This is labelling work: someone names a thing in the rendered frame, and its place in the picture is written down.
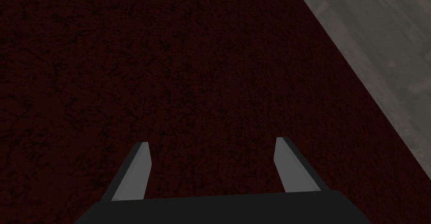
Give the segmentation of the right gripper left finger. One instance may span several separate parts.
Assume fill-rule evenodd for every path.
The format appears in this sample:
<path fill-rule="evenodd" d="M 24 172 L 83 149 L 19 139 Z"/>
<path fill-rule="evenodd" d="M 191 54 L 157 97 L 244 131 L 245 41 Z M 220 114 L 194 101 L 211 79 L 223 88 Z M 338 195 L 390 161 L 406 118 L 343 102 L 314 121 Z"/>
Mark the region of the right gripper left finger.
<path fill-rule="evenodd" d="M 142 200 L 151 167 L 152 160 L 148 142 L 135 143 L 101 201 Z"/>

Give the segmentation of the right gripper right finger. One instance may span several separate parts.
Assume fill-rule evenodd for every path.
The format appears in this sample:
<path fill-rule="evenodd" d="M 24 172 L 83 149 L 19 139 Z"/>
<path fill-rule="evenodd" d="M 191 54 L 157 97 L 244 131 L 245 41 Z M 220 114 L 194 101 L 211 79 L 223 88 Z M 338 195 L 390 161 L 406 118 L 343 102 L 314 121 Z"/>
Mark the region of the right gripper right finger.
<path fill-rule="evenodd" d="M 276 139 L 274 164 L 285 192 L 330 190 L 288 137 L 278 137 Z"/>

